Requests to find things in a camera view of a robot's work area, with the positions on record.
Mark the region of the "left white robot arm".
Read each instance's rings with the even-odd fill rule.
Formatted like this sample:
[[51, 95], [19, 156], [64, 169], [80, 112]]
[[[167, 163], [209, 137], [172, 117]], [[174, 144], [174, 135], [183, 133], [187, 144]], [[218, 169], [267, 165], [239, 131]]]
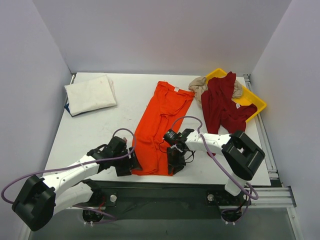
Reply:
[[91, 149], [81, 159], [52, 174], [30, 176], [12, 204], [12, 210], [35, 232], [43, 228], [62, 210], [79, 204], [99, 205], [106, 194], [93, 180], [94, 176], [114, 167], [119, 177], [129, 176], [142, 167], [133, 147], [114, 136], [108, 144]]

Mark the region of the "orange t shirt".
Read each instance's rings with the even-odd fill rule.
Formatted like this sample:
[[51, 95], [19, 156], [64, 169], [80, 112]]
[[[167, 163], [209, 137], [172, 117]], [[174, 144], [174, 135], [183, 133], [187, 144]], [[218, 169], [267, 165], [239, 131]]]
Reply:
[[133, 169], [132, 174], [138, 176], [172, 176], [168, 169], [167, 147], [163, 136], [173, 128], [180, 129], [182, 120], [178, 118], [187, 114], [194, 93], [176, 89], [166, 81], [159, 81], [154, 94], [135, 130], [135, 154], [141, 170]]

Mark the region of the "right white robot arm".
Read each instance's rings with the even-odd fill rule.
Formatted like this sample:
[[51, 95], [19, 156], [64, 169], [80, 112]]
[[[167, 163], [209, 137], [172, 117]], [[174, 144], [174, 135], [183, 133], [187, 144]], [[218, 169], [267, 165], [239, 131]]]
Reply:
[[245, 132], [239, 130], [231, 134], [211, 134], [191, 128], [178, 133], [169, 129], [163, 140], [169, 144], [166, 149], [169, 174], [174, 175], [186, 166], [187, 152], [191, 152], [192, 156], [196, 151], [208, 153], [211, 157], [224, 156], [232, 173], [228, 173], [217, 159], [214, 161], [228, 177], [221, 192], [222, 200], [227, 204], [233, 204], [239, 199], [240, 192], [253, 179], [265, 159], [263, 150]]

